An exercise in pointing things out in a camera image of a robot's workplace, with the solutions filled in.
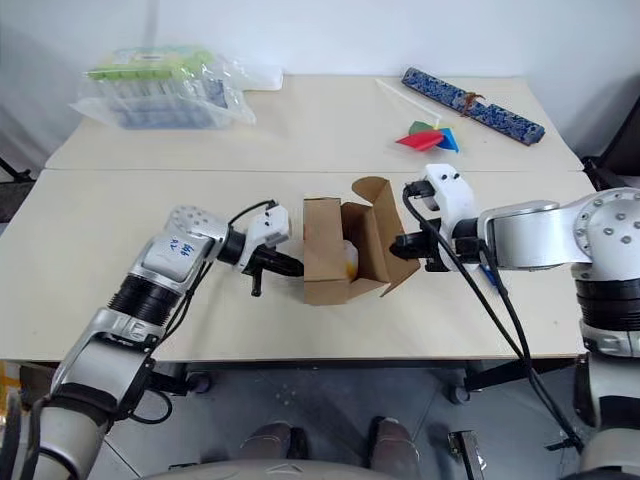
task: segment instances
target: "white table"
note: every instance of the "white table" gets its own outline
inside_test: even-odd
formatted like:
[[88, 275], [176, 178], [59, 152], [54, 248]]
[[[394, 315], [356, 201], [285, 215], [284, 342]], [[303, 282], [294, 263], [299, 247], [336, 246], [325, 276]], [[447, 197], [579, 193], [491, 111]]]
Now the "white table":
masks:
[[[546, 129], [526, 147], [404, 87], [397, 78], [286, 77], [282, 91], [249, 92], [255, 126], [229, 130], [125, 131], [83, 120], [49, 159], [48, 169], [218, 170], [282, 172], [417, 172], [426, 162], [451, 163], [462, 172], [578, 172], [565, 145], [521, 78], [451, 78]], [[461, 152], [416, 152], [395, 141], [415, 120], [431, 117], [390, 91], [442, 115]]]
[[[170, 209], [194, 204], [230, 217], [276, 196], [289, 209], [302, 256], [304, 196], [355, 199], [352, 173], [45, 170], [0, 237], [0, 357], [58, 360], [94, 311], [105, 305]], [[413, 174], [385, 175], [396, 196]], [[569, 202], [592, 191], [571, 172], [465, 174], [481, 208], [530, 199]], [[407, 231], [417, 229], [399, 208]], [[497, 294], [476, 278], [505, 322]], [[579, 309], [568, 268], [505, 273], [535, 356], [581, 351]], [[456, 273], [419, 271], [380, 299], [370, 293], [341, 306], [302, 303], [302, 280], [251, 279], [216, 265], [183, 327], [157, 352], [161, 360], [459, 359], [512, 357], [481, 305]]]

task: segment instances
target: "red paper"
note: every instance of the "red paper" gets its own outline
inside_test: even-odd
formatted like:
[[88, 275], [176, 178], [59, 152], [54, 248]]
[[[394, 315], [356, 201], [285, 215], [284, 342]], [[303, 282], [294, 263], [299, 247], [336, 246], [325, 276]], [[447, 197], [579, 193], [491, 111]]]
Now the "red paper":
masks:
[[444, 135], [442, 132], [439, 132], [438, 130], [427, 130], [425, 132], [407, 135], [400, 140], [396, 140], [396, 143], [401, 143], [402, 145], [407, 145], [408, 147], [424, 152], [425, 150], [435, 147], [443, 139]]

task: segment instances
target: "white wall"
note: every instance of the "white wall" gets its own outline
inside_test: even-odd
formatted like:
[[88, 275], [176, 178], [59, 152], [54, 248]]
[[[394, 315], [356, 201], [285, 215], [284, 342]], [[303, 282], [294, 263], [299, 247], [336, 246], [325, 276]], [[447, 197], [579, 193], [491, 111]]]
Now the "white wall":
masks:
[[524, 75], [592, 154], [640, 95], [639, 20], [636, 0], [0, 0], [0, 106], [42, 161], [78, 121], [79, 73], [155, 31], [289, 73]]

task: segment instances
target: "green paper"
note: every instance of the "green paper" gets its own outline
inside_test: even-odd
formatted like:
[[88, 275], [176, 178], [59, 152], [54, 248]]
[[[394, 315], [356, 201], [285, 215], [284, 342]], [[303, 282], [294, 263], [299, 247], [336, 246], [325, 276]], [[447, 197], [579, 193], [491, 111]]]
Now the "green paper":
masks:
[[429, 130], [433, 130], [433, 127], [428, 123], [413, 122], [413, 125], [411, 125], [411, 128], [409, 129], [409, 135], [413, 135], [414, 133], [427, 132]]

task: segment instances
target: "blue patterned case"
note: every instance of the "blue patterned case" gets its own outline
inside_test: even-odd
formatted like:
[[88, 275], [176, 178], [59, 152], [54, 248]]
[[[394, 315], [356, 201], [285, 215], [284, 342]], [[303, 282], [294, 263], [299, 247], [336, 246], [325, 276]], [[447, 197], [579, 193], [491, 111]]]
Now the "blue patterned case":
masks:
[[527, 146], [538, 143], [544, 136], [542, 125], [494, 104], [486, 107], [473, 99], [467, 102], [469, 95], [473, 95], [473, 92], [466, 92], [418, 69], [408, 69], [402, 78], [402, 83]]

